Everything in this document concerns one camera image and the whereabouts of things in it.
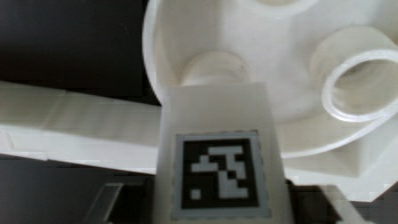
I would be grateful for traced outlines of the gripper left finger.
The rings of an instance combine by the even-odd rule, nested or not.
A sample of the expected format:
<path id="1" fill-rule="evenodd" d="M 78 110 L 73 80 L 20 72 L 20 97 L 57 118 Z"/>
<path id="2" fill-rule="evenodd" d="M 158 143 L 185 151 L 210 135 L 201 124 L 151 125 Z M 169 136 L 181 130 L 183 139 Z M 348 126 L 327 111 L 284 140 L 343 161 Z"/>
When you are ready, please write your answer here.
<path id="1" fill-rule="evenodd" d="M 153 224 L 153 183 L 107 183 L 82 224 Z"/>

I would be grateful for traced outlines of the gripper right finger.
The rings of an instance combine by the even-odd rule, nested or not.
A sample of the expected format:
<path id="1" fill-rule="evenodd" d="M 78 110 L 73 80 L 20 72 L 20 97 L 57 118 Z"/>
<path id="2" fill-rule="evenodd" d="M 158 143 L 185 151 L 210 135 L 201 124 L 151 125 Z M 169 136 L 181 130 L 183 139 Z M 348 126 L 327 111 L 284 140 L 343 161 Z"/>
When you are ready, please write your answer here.
<path id="1" fill-rule="evenodd" d="M 295 224 L 375 224 L 334 185 L 295 185 L 286 181 Z"/>

